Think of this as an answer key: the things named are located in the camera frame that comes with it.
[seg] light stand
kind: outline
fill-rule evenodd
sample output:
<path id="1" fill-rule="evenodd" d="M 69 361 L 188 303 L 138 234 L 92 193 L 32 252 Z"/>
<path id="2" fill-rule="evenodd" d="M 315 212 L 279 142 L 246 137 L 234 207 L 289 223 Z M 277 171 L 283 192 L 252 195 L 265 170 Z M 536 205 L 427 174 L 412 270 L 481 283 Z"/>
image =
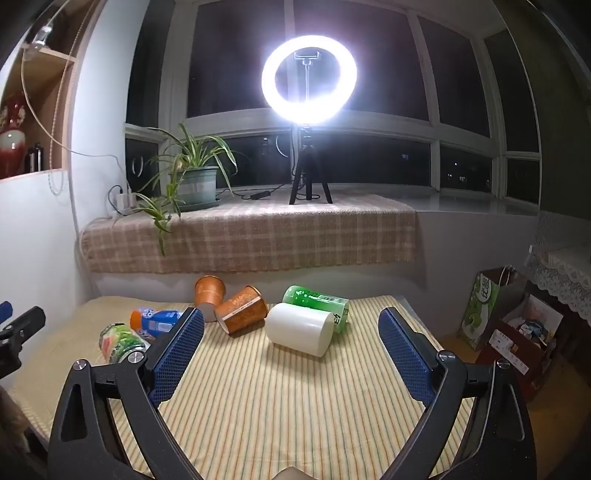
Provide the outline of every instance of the light stand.
<path id="1" fill-rule="evenodd" d="M 315 60 L 320 60 L 321 55 L 320 52 L 317 51 L 316 55 L 298 55 L 297 52 L 294 53 L 294 58 L 296 60 L 301 60 L 302 65 L 306 68 L 306 103 L 310 100 L 310 68 L 312 66 L 312 62 Z M 310 135 L 310 130 L 308 128 L 302 128 L 300 130 L 300 139 L 301 139 L 301 150 L 298 155 L 298 161 L 295 168 L 295 175 L 293 180 L 293 185 L 291 186 L 291 196 L 290 196 L 290 205 L 295 204 L 295 200 L 297 198 L 297 193 L 300 189 L 300 180 L 302 175 L 304 176 L 304 182 L 306 185 L 306 200 L 310 201 L 312 199 L 312 170 L 316 169 L 316 173 L 318 175 L 318 179 L 322 183 L 322 188 L 324 188 L 324 196 L 326 196 L 327 203 L 333 203 L 332 197 L 330 195 L 329 185 L 326 183 L 326 175 L 324 174 L 324 166 L 318 157 L 317 151 L 314 149 L 312 145 L 312 136 Z"/>
<path id="2" fill-rule="evenodd" d="M 298 55 L 297 50 L 302 48 L 322 48 L 332 53 L 339 62 L 339 81 L 332 93 L 320 95 L 310 99 L 310 68 L 315 60 L 320 60 L 320 52 L 315 55 Z M 301 61 L 306 68 L 306 101 L 288 102 L 277 90 L 275 75 L 281 62 L 290 55 Z M 297 165 L 293 186 L 291 188 L 290 205 L 293 205 L 300 189 L 300 180 L 304 176 L 306 185 L 306 200 L 312 199 L 312 170 L 316 169 L 318 177 L 324 188 L 324 195 L 328 203 L 332 202 L 329 186 L 326 183 L 324 168 L 318 158 L 318 154 L 312 146 L 309 128 L 326 122 L 343 108 L 357 82 L 357 65 L 355 59 L 344 46 L 332 38 L 320 35 L 305 35 L 304 37 L 292 38 L 277 47 L 265 62 L 262 70 L 261 86 L 262 92 L 269 106 L 283 118 L 288 119 L 300 127 L 300 144 Z"/>

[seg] plastic bottle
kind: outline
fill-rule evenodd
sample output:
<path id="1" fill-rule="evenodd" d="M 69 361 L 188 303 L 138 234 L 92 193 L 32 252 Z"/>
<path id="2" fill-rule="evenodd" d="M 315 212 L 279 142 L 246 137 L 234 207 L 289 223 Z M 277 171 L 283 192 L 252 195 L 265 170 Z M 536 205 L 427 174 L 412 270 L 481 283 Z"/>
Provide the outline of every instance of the plastic bottle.
<path id="1" fill-rule="evenodd" d="M 183 312 L 176 310 L 156 311 L 149 307 L 140 307 L 131 312 L 129 326 L 144 340 L 153 342 L 158 335 L 173 329 Z"/>
<path id="2" fill-rule="evenodd" d="M 335 317 L 336 333 L 342 333 L 347 325 L 347 316 L 349 315 L 349 300 L 347 299 L 324 295 L 299 285 L 293 285 L 285 291 L 283 302 L 314 310 L 332 312 Z"/>

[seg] tripod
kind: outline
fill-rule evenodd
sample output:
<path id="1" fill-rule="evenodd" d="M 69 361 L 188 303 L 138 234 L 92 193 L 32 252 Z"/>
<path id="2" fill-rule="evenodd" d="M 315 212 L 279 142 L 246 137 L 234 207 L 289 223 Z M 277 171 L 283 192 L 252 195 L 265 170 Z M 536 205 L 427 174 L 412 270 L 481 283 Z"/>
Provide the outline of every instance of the tripod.
<path id="1" fill-rule="evenodd" d="M 304 175 L 304 182 L 306 185 L 306 200 L 312 199 L 312 170 L 316 169 L 318 179 L 324 188 L 324 195 L 327 203 L 333 203 L 330 195 L 329 185 L 326 183 L 326 176 L 324 175 L 324 166 L 318 158 L 318 152 L 312 145 L 305 145 L 301 151 L 295 168 L 294 183 L 291 186 L 290 205 L 295 204 L 297 192 L 300 188 L 300 179 Z"/>
<path id="2" fill-rule="evenodd" d="M 294 58 L 296 60 L 301 60 L 302 65 L 306 68 L 306 102 L 310 98 L 310 67 L 312 66 L 313 60 L 320 60 L 320 52 L 317 51 L 316 55 L 298 55 L 297 52 L 294 53 Z M 309 130 L 303 128 L 302 129 L 306 133 L 310 133 Z M 303 142 L 302 149 L 300 150 L 297 166 L 295 168 L 295 175 L 293 180 L 293 185 L 291 186 L 291 197 L 290 197 L 290 205 L 295 204 L 295 200 L 297 198 L 297 192 L 300 188 L 300 180 L 302 175 L 304 176 L 304 182 L 306 185 L 306 200 L 310 201 L 312 199 L 312 170 L 316 169 L 316 173 L 320 182 L 322 183 L 322 188 L 324 188 L 324 196 L 326 196 L 327 203 L 333 203 L 332 197 L 330 196 L 329 185 L 326 183 L 326 175 L 324 173 L 324 167 L 318 157 L 318 152 L 312 146 L 311 136 L 306 135 L 303 137 L 305 140 Z"/>

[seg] red vase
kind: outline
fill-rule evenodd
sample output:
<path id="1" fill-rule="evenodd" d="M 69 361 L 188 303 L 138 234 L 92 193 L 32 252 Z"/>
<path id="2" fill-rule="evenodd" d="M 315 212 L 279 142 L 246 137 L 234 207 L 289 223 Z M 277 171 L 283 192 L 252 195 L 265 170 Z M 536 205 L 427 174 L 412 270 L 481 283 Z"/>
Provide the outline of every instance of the red vase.
<path id="1" fill-rule="evenodd" d="M 0 110 L 0 179 L 17 175 L 27 153 L 27 139 L 21 130 L 26 104 L 25 95 L 15 93 Z"/>

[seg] screw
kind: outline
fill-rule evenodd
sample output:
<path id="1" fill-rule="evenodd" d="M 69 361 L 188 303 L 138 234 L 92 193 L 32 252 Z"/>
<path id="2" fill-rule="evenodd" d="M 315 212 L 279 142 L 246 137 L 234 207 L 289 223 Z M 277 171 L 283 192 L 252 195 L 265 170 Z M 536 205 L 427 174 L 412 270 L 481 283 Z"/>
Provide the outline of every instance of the screw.
<path id="1" fill-rule="evenodd" d="M 76 371 L 82 370 L 88 363 L 86 360 L 76 360 L 72 365 L 72 368 Z"/>
<path id="2" fill-rule="evenodd" d="M 130 364 L 138 364 L 144 359 L 144 354 L 142 352 L 131 352 L 129 357 L 127 357 L 127 361 Z"/>
<path id="3" fill-rule="evenodd" d="M 507 360 L 506 358 L 499 358 L 496 361 L 496 364 L 499 366 L 499 368 L 502 368 L 503 370 L 508 370 L 511 368 L 511 364 L 509 363 L 509 360 Z"/>
<path id="4" fill-rule="evenodd" d="M 450 362 L 456 359 L 456 356 L 448 350 L 442 350 L 438 355 L 443 362 Z"/>

